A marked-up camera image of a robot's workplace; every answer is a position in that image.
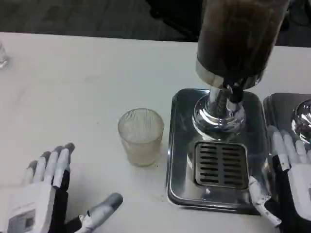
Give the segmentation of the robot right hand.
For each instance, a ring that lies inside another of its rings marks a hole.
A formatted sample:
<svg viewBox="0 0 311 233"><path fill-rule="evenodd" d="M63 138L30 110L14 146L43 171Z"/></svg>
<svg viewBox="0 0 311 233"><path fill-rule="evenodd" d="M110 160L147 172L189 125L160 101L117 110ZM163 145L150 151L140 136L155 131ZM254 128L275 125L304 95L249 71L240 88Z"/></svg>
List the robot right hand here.
<svg viewBox="0 0 311 233"><path fill-rule="evenodd" d="M276 198L249 176L251 202L280 233L311 231L311 152L287 131L268 126Z"/></svg>

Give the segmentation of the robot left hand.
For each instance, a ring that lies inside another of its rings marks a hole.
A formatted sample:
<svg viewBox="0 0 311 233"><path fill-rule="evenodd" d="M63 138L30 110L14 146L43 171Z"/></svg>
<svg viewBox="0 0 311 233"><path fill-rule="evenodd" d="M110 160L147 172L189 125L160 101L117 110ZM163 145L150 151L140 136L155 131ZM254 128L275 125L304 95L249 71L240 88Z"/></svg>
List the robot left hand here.
<svg viewBox="0 0 311 233"><path fill-rule="evenodd" d="M112 193L85 215L66 221L74 149L68 143L44 152L29 163L20 185L4 190L2 233L92 233L121 206L123 196Z"/></svg>

